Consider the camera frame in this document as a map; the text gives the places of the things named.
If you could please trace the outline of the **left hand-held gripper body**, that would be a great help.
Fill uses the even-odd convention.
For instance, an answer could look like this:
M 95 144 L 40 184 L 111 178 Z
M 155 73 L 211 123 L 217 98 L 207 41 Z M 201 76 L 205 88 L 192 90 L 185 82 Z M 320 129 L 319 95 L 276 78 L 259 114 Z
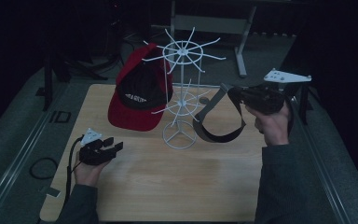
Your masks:
M 99 165 L 106 161 L 111 161 L 116 152 L 113 151 L 113 145 L 110 147 L 103 146 L 103 135 L 88 128 L 83 135 L 79 151 L 79 160 L 87 165 Z

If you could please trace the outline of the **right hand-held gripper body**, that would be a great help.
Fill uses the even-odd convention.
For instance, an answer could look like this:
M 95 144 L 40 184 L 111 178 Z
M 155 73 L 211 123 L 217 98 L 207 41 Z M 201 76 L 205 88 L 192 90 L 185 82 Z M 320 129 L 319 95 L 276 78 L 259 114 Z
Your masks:
M 272 69 L 264 76 L 264 83 L 241 89 L 241 102 L 265 115 L 278 113 L 296 94 L 294 87 L 311 81 L 312 76 Z

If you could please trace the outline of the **red baseball cap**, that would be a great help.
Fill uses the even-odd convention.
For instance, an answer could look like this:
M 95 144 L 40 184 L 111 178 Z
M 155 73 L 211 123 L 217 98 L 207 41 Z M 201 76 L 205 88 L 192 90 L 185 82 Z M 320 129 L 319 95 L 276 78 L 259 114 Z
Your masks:
M 109 122 L 118 128 L 147 132 L 161 121 L 166 104 L 172 99 L 172 75 L 162 49 L 150 43 L 136 49 L 116 78 L 108 108 Z

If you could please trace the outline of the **person's left hand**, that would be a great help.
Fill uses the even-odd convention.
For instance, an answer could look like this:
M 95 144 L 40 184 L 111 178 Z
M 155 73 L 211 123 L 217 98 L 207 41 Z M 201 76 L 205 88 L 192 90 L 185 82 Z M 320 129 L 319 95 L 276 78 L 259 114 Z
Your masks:
M 87 165 L 79 160 L 79 154 L 76 154 L 76 167 L 74 168 L 75 180 L 78 185 L 97 187 L 101 172 L 110 161 L 99 165 Z

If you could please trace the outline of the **person's right hand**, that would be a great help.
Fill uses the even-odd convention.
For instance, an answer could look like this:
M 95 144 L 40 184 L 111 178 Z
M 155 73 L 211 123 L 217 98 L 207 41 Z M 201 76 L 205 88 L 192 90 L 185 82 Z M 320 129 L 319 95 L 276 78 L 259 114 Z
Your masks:
M 249 113 L 255 116 L 255 127 L 264 135 L 268 146 L 288 145 L 288 123 L 290 111 L 286 104 L 274 114 L 265 115 L 250 106 L 245 107 Z

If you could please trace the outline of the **grey tape piece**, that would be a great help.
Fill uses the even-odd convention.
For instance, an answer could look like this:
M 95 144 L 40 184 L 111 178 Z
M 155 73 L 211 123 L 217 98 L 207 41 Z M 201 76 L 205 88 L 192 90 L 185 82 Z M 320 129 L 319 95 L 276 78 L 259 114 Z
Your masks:
M 58 198 L 61 195 L 59 190 L 47 186 L 41 187 L 39 192 L 54 198 Z

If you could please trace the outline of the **black metal stand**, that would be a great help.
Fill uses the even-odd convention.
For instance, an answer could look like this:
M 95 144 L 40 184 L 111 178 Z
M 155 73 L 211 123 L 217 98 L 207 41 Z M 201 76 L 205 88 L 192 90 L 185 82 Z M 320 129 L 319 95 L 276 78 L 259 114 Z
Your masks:
M 48 110 L 53 100 L 53 74 L 56 75 L 60 82 L 68 82 L 71 79 L 65 57 L 57 52 L 48 53 L 44 60 L 44 87 L 42 88 L 44 111 Z

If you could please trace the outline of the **black tripod stand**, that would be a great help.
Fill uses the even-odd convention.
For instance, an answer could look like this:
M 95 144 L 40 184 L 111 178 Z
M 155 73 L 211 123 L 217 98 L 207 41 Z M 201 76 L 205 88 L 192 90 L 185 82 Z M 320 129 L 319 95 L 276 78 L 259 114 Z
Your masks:
M 86 31 L 85 59 L 67 59 L 67 64 L 84 76 L 96 80 L 107 80 L 102 73 L 123 63 L 121 46 L 123 40 L 123 23 L 121 19 L 97 22 Z

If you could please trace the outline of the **grey metal desk frame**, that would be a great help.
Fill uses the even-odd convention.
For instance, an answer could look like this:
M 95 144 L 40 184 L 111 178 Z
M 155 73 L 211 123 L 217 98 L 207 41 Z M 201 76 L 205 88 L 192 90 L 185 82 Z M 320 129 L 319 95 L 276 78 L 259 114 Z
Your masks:
M 246 77 L 247 71 L 243 51 L 250 34 L 257 6 L 251 6 L 246 19 L 219 18 L 179 14 L 176 11 L 179 0 L 171 0 L 170 34 L 176 31 L 191 31 L 193 28 L 205 33 L 240 35 L 241 42 L 234 48 L 239 76 Z

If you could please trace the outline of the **metal floor rail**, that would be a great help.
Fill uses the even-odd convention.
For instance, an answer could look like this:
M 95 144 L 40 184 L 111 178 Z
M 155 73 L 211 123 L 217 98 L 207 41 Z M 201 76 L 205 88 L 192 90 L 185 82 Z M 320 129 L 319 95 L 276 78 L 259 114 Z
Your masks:
M 62 156 L 67 124 L 57 124 L 66 85 L 44 98 L 24 88 L 0 119 L 0 224 L 36 224 Z
M 351 224 L 347 211 L 334 186 L 333 179 L 323 162 L 322 154 L 319 148 L 317 148 L 317 142 L 310 132 L 310 126 L 307 122 L 309 101 L 306 96 L 294 96 L 291 103 L 295 110 L 295 118 L 298 121 L 296 127 L 305 137 L 305 142 L 310 150 L 310 160 L 312 161 L 314 170 L 319 178 L 319 182 L 324 189 L 325 197 L 330 204 L 335 220 L 337 224 Z

